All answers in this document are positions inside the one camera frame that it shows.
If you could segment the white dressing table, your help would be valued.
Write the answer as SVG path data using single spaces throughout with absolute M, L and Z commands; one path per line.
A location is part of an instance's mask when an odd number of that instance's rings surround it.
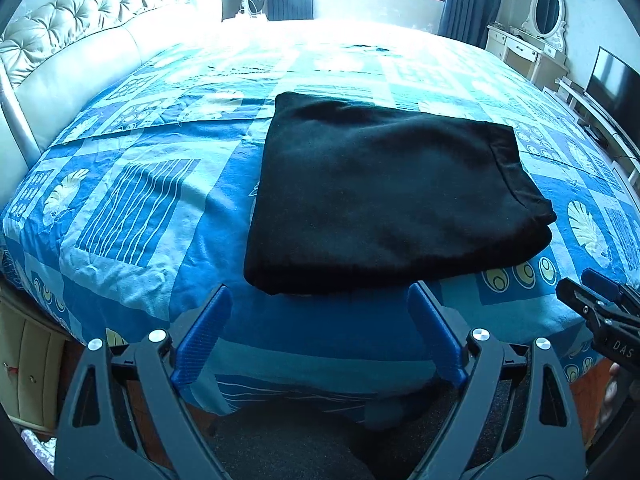
M 513 35 L 499 26 L 488 25 L 485 50 L 540 90 L 556 90 L 558 81 L 568 75 L 568 69 L 561 61 L 548 55 L 544 47 L 532 44 L 524 32 Z

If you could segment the white oval vanity mirror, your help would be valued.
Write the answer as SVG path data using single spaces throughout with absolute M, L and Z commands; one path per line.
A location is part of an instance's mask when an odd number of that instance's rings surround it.
M 521 29 L 556 52 L 565 53 L 566 5 L 564 0 L 530 0 Z

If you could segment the black flat screen television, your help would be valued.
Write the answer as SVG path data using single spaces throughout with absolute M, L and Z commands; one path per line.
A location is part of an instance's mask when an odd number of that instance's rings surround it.
M 585 94 L 639 147 L 640 76 L 615 54 L 600 47 Z

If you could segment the white tv stand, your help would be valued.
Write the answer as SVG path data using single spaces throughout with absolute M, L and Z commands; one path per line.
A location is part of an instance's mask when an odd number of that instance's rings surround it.
M 626 185 L 635 196 L 639 196 L 639 147 L 631 141 L 620 125 L 593 99 L 574 89 L 562 79 L 557 79 L 558 88 L 544 87 L 564 110 L 567 110 L 602 151 L 605 151 L 612 166 L 622 175 Z

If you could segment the blue patterned bed sheet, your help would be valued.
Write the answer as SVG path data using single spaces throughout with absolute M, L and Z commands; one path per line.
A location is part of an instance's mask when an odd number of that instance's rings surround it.
M 262 148 L 296 91 L 496 122 L 552 203 L 550 245 L 518 266 L 433 284 L 504 340 L 549 338 L 567 378 L 598 360 L 556 299 L 587 268 L 639 281 L 639 204 L 574 117 L 498 58 L 392 25 L 227 22 L 163 50 L 89 101 L 1 201 L 1 272 L 81 342 L 136 342 L 204 304 L 233 304 L 186 397 L 219 415 L 288 393 L 355 422 L 396 415 L 434 364 L 403 288 L 269 296 L 243 278 Z

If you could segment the black pants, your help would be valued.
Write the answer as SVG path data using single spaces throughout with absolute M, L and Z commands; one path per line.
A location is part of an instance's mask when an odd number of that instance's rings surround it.
M 517 266 L 556 215 L 512 128 L 279 94 L 244 259 L 270 295 L 329 295 Z

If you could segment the cream tufted leather headboard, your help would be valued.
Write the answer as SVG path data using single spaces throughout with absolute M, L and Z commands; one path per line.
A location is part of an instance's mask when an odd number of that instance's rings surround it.
M 1 35 L 1 200 L 114 82 L 221 22 L 222 0 L 52 0 Z

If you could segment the cream bedside cabinet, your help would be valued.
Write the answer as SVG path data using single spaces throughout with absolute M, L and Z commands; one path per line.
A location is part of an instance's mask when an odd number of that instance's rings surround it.
M 24 292 L 1 282 L 1 405 L 18 426 L 53 434 L 58 380 L 70 336 Z

